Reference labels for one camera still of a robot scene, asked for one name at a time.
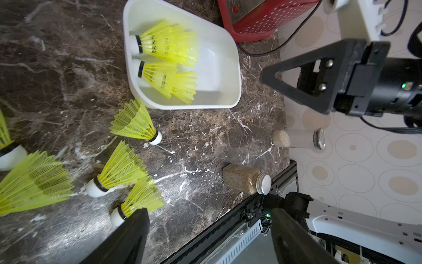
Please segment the yellow shuttlecock five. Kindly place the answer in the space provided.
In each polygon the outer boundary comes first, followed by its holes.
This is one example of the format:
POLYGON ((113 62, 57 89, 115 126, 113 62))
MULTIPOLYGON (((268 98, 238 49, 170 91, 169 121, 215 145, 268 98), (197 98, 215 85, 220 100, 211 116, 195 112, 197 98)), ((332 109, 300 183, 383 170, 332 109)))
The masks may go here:
POLYGON ((101 173, 89 181, 86 191, 90 197, 97 198, 104 196, 112 188, 147 179, 148 171, 143 161, 134 149, 122 140, 101 173))

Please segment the yellow shuttlecock two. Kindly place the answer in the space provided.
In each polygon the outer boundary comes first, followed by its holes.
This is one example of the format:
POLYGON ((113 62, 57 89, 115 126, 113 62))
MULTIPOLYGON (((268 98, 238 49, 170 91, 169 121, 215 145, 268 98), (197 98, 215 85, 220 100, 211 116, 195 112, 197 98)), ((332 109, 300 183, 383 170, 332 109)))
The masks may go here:
POLYGON ((130 35, 129 48, 133 55, 147 54, 192 68, 197 63, 200 45, 194 31, 165 20, 141 35, 130 35))

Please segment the yellow shuttlecock six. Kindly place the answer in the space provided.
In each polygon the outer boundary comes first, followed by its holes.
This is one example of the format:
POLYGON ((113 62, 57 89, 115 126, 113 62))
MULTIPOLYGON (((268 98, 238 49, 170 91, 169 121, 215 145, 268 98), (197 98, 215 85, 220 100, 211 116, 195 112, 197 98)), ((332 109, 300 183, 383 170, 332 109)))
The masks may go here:
POLYGON ((158 145, 162 140, 162 133, 154 126, 141 99, 126 103, 114 116, 109 129, 114 135, 143 139, 151 145, 158 145))

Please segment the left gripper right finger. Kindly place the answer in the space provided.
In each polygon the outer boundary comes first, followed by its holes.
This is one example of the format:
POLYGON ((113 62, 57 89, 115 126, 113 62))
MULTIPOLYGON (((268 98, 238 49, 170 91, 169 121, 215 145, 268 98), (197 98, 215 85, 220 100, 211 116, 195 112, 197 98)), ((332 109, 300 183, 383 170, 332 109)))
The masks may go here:
POLYGON ((280 264, 337 264, 283 209, 271 210, 271 237, 280 264))

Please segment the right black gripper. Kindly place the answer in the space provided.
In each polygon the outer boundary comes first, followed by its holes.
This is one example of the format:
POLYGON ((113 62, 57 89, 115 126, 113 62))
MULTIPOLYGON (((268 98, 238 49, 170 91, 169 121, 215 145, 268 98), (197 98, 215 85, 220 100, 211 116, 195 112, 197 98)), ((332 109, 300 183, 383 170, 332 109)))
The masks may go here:
POLYGON ((420 119, 422 59, 388 57, 388 42, 366 46, 363 39, 335 42, 265 67, 260 82, 321 114, 334 108, 355 117, 389 113, 420 119), (277 78, 295 68, 301 70, 296 87, 277 78))

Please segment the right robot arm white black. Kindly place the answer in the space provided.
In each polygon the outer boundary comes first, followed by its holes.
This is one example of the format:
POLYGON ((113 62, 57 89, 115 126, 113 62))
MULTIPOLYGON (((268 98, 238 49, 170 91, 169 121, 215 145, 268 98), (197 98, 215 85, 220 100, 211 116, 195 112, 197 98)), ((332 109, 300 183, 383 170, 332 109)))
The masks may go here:
MULTIPOLYGON (((411 35, 413 58, 390 58, 390 43, 380 41, 386 5, 372 1, 316 1, 340 17, 342 39, 266 67, 260 82, 321 114, 340 112, 365 121, 385 113, 401 115, 405 125, 389 132, 422 132, 421 27, 411 35)), ((309 195, 289 193, 277 215, 295 229, 347 241, 364 257, 386 263, 419 264, 422 228, 330 207, 309 195)))

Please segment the yellow shuttlecock nine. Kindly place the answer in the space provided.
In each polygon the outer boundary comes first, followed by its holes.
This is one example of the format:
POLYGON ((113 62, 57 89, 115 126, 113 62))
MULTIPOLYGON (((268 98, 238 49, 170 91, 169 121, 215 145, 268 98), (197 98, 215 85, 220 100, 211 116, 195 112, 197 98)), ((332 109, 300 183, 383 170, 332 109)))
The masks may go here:
POLYGON ((27 150, 12 140, 5 117, 1 112, 1 172, 15 168, 25 157, 27 150))

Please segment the yellow shuttlecock seven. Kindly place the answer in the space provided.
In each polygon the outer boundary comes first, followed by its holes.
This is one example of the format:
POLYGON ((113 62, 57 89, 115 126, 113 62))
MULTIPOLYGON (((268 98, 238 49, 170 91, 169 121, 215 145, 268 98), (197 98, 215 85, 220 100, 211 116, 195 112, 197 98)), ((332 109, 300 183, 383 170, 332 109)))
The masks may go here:
POLYGON ((133 59, 131 66, 139 78, 147 81, 167 99, 174 95, 188 105, 194 100, 198 81, 195 71, 179 73, 177 63, 147 63, 139 59, 133 59))

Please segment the yellow shuttlecock three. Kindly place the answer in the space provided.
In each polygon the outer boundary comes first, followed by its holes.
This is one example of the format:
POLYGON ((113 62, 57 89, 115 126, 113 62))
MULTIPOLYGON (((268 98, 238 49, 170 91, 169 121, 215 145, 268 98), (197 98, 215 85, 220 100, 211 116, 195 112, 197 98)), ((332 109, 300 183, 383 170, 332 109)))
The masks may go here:
POLYGON ((68 173, 46 151, 29 154, 1 181, 1 216, 69 199, 74 185, 68 173))

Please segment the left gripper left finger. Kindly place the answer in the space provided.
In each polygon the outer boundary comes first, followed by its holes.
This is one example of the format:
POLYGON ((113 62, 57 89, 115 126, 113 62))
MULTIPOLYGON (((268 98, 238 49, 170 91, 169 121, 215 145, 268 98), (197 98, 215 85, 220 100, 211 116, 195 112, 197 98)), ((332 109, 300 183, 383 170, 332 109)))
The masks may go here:
POLYGON ((82 264, 140 264, 149 232, 146 209, 135 211, 82 264))

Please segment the yellow shuttlecock four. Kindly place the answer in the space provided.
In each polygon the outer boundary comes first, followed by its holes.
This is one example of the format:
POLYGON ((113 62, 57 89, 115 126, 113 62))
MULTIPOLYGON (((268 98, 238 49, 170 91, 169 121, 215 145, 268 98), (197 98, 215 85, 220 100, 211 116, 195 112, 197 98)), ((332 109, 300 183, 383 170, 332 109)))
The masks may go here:
POLYGON ((138 209, 147 209, 148 212, 152 212, 165 205, 154 180, 140 179, 126 200, 113 210, 110 220, 112 225, 119 227, 138 209))

